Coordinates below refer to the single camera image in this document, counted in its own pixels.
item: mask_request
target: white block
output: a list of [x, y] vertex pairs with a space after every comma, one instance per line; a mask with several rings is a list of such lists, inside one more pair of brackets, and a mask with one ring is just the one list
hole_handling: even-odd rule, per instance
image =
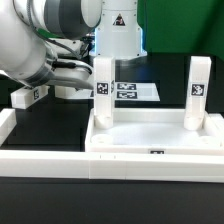
[[65, 86], [55, 86], [55, 97], [61, 99], [73, 99], [76, 94], [76, 89]]
[[95, 154], [89, 161], [90, 179], [125, 179], [126, 165], [119, 154]]
[[202, 128], [210, 70], [209, 57], [191, 57], [184, 119], [184, 127], [187, 130], [195, 131]]
[[0, 176], [89, 178], [89, 155], [76, 152], [0, 150]]
[[16, 126], [16, 114], [14, 109], [4, 109], [0, 113], [0, 146]]
[[48, 94], [49, 86], [38, 86], [34, 89], [23, 87], [11, 94], [12, 107], [27, 109]]
[[94, 115], [96, 126], [110, 128], [113, 125], [115, 85], [115, 60], [110, 57], [94, 59]]

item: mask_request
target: white platform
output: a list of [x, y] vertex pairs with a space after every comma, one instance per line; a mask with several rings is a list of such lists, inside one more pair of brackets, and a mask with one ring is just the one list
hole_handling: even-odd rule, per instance
[[[124, 110], [123, 114], [120, 114], [121, 116], [117, 116], [115, 112], [118, 124], [127, 125], [131, 119], [134, 119], [138, 125], [145, 126], [143, 130], [139, 130], [140, 134], [127, 125], [128, 133], [123, 133], [124, 139], [118, 139], [117, 144], [121, 144], [129, 133], [135, 133], [138, 137], [143, 133], [145, 136], [143, 142], [136, 137], [129, 142], [129, 145], [123, 145], [125, 153], [111, 152], [111, 148], [117, 150], [121, 147], [121, 145], [115, 144], [113, 147], [105, 144], [98, 145], [98, 149], [102, 151], [104, 149], [104, 152], [12, 151], [4, 150], [2, 147], [0, 150], [0, 176], [224, 183], [224, 121], [221, 115], [206, 115], [203, 130], [189, 133], [180, 126], [183, 110], [143, 109], [138, 110], [138, 113], [140, 115], [146, 111], [148, 113], [145, 116], [136, 116], [135, 110]], [[146, 127], [146, 120], [148, 123], [154, 121], [153, 126], [149, 129]], [[87, 147], [93, 147], [91, 142], [88, 142], [94, 130], [93, 126], [91, 128], [91, 124], [93, 125], [93, 120], [90, 119], [86, 138]], [[144, 133], [145, 131], [150, 131], [157, 138], [150, 138], [149, 133]], [[158, 138], [159, 135], [167, 136], [167, 138]], [[217, 141], [208, 140], [207, 142], [199, 141], [197, 144], [193, 144], [192, 141], [187, 148], [184, 147], [189, 143], [187, 139], [200, 139], [200, 136], [204, 135], [212, 137], [210, 140], [218, 140], [220, 145], [217, 145]], [[130, 143], [139, 144], [137, 151], [136, 147], [132, 147]], [[158, 150], [163, 153], [151, 154], [152, 151]]]
[[[118, 89], [119, 84], [124, 85], [135, 85], [136, 89]], [[127, 94], [135, 94], [134, 98], [127, 97]], [[76, 91], [70, 87], [55, 87], [55, 96], [62, 99], [74, 99], [84, 100], [93, 99], [92, 90], [79, 90]], [[116, 101], [160, 101], [159, 94], [155, 83], [127, 83], [127, 82], [116, 82], [115, 83], [115, 100]]]
[[[184, 114], [179, 109], [116, 108], [113, 128], [102, 130], [95, 127], [91, 112], [86, 151], [223, 155], [224, 129], [214, 121], [218, 115], [206, 114], [201, 130], [188, 131], [183, 124]], [[224, 119], [219, 117], [218, 123], [224, 125]]]

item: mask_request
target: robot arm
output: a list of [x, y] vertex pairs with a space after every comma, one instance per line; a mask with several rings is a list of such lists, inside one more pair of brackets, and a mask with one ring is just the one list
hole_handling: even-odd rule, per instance
[[[57, 55], [30, 29], [27, 1], [0, 2], [0, 69], [25, 85], [38, 86], [55, 76]], [[75, 39], [97, 25], [101, 0], [32, 0], [30, 9], [35, 27]]]

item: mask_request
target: white plastic fixture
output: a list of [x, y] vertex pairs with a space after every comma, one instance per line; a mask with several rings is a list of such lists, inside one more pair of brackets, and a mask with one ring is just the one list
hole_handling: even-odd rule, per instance
[[202, 127], [210, 71], [210, 57], [191, 57], [184, 118], [184, 127], [188, 130], [195, 131]]
[[94, 59], [94, 116], [98, 128], [113, 126], [115, 60], [98, 56]]
[[12, 107], [27, 109], [48, 94], [49, 86], [38, 86], [34, 89], [22, 87], [11, 94]]

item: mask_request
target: black table surface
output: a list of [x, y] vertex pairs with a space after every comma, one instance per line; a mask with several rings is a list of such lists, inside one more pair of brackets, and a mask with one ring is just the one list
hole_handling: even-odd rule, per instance
[[[212, 58], [206, 110], [224, 112], [224, 62]], [[116, 81], [156, 83], [160, 102], [119, 102], [116, 107], [184, 108], [189, 55], [149, 55], [117, 68]], [[0, 78], [0, 107], [19, 84]], [[17, 126], [4, 149], [84, 151], [92, 100], [47, 97], [16, 110]], [[158, 181], [0, 178], [0, 223], [224, 223], [224, 184]]]

